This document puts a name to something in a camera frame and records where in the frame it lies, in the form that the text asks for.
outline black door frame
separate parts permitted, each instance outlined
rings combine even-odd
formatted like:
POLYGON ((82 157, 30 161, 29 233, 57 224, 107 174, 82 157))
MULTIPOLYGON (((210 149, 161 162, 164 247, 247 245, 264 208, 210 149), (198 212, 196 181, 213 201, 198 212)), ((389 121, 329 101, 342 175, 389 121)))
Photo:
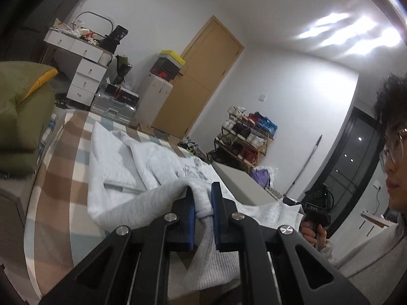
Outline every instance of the black door frame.
MULTIPOLYGON (((335 148, 335 150, 332 153, 331 158, 329 158, 328 163, 326 164, 325 168, 319 175, 318 179, 315 181, 314 185, 312 186, 312 189, 314 187, 318 187, 324 181, 326 178, 329 176, 331 171, 333 170, 333 167, 335 166, 336 162, 338 161, 339 157, 342 155, 342 151, 347 144, 347 141, 349 137, 351 136, 351 132, 353 130, 353 127, 355 126, 355 122, 357 119, 363 120, 365 123, 368 125, 372 126, 375 128, 377 131, 379 130, 378 124, 376 120, 374 120, 372 117, 370 117, 367 113, 364 113, 363 111, 359 110, 358 108, 354 107, 351 116, 349 117, 349 120, 347 122, 347 125, 345 127, 345 130, 342 133, 342 136, 335 148)), ((376 153, 374 155, 374 158, 369 164, 368 169, 366 170, 365 175, 363 176, 359 186, 357 187, 354 195, 351 197, 347 205, 344 207, 342 212, 339 214, 339 216, 335 219, 335 221, 330 225, 329 229, 327 230, 327 237, 331 237, 332 234, 341 226, 343 221, 347 218, 347 216, 351 213, 359 199, 361 198, 362 194, 364 193, 370 179, 373 176, 373 173, 377 167, 377 164, 379 163, 379 153, 382 149, 383 142, 380 140, 377 148, 376 148, 376 153)))

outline ceiling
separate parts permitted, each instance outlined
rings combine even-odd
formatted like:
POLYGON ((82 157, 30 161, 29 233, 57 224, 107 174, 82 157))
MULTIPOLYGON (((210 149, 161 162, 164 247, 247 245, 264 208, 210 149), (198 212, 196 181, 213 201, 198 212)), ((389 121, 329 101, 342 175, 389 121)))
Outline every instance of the ceiling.
POLYGON ((371 0, 214 0, 243 24, 248 40, 263 46, 278 46, 325 58, 348 66, 360 73, 357 96, 369 106, 375 100, 378 86, 389 73, 407 72, 407 47, 401 41, 394 47, 377 47, 366 55, 348 54, 356 42, 373 39, 392 28, 384 14, 371 0), (318 19, 331 13, 348 13, 349 17, 315 37, 299 39, 298 35, 315 26, 318 19), (338 29, 351 25, 362 16, 377 26, 358 34, 344 44, 322 47, 321 43, 338 29))

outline glass door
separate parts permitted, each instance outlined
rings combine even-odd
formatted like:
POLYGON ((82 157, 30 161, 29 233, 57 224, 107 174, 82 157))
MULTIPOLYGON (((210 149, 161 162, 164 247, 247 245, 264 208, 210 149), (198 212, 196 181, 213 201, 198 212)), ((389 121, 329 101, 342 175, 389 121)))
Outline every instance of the glass door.
POLYGON ((317 187, 324 183, 334 197, 328 237, 362 196, 379 162, 380 144, 375 120, 354 108, 337 148, 314 184, 317 187))

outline yellow box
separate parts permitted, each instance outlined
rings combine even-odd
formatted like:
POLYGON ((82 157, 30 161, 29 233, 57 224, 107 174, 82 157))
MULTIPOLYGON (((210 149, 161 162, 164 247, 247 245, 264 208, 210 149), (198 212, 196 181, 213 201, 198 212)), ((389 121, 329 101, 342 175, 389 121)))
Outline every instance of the yellow box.
POLYGON ((162 50, 160 54, 167 54, 170 55, 173 59, 175 59, 179 64, 184 65, 185 61, 173 50, 162 50))

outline white towel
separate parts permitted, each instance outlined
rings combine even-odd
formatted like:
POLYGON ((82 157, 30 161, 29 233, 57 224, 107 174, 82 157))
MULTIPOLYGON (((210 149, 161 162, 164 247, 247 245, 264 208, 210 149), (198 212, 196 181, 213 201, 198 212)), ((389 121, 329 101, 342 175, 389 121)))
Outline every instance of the white towel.
POLYGON ((169 212, 172 202, 182 196, 187 186, 191 187, 198 250, 182 282, 190 290, 227 283, 239 276, 237 253, 220 253, 215 248, 210 203, 213 182, 220 182, 223 197, 233 200, 239 212, 259 224, 271 228, 289 224, 296 230, 300 226, 300 205, 289 207, 282 202, 260 207, 242 205, 212 166, 197 157, 180 158, 164 146, 140 143, 125 133, 109 132, 99 123, 94 125, 91 143, 88 213, 108 231, 120 225, 130 228, 148 225, 169 212))

